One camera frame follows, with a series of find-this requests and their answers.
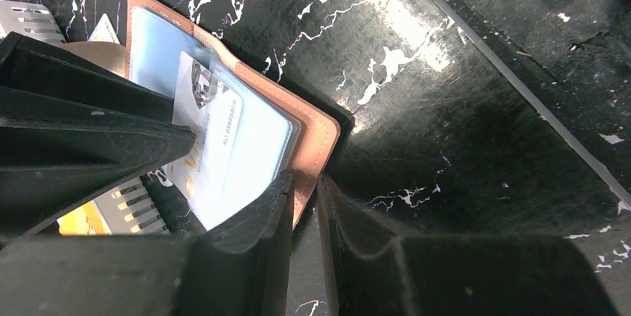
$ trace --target brown leather wallet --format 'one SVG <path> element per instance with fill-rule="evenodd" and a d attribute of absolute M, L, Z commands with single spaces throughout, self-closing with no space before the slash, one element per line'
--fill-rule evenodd
<path fill-rule="evenodd" d="M 241 62 L 218 38 L 156 0 L 127 0 L 126 77 L 129 77 L 129 59 L 133 44 L 131 25 L 133 25 L 132 9 L 134 7 L 145 7 L 157 13 L 198 39 L 204 46 L 213 48 L 219 54 L 221 62 L 237 77 L 278 108 L 283 109 L 301 122 L 301 136 L 296 143 L 294 156 L 289 164 L 289 168 L 295 171 L 293 220 L 293 227 L 295 227 L 304 206 L 316 188 L 318 176 L 324 170 L 337 142 L 340 132 L 338 122 L 296 94 L 272 82 Z"/>

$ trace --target marble tabletop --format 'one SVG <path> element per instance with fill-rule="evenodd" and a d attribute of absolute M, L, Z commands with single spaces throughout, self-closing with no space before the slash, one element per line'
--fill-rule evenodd
<path fill-rule="evenodd" d="M 106 13 L 124 43 L 126 0 L 16 1 L 71 41 Z M 628 1 L 161 1 L 340 121 L 327 173 L 375 218 L 567 237 L 631 313 Z M 293 244 L 287 314 L 325 315 L 313 201 Z"/>

